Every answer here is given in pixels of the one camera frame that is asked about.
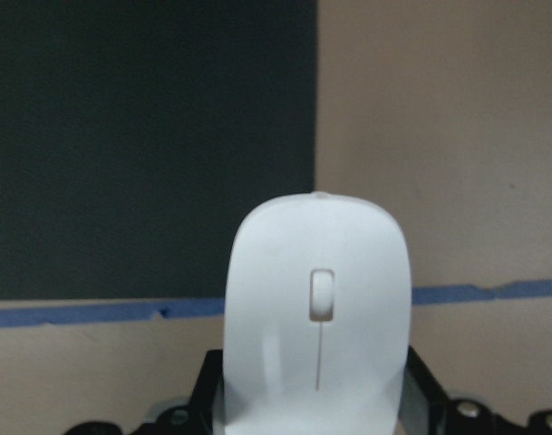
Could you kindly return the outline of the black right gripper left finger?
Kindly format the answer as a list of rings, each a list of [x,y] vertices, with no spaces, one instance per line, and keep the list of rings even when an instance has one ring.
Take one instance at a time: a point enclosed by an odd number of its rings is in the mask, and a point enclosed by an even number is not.
[[[223,351],[206,353],[188,404],[187,434],[224,434]]]

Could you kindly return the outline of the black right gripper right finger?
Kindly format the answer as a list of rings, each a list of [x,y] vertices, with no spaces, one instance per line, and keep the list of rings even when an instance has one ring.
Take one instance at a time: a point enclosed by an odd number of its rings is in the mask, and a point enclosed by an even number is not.
[[[444,433],[449,396],[429,367],[410,346],[404,369],[398,422],[405,434]]]

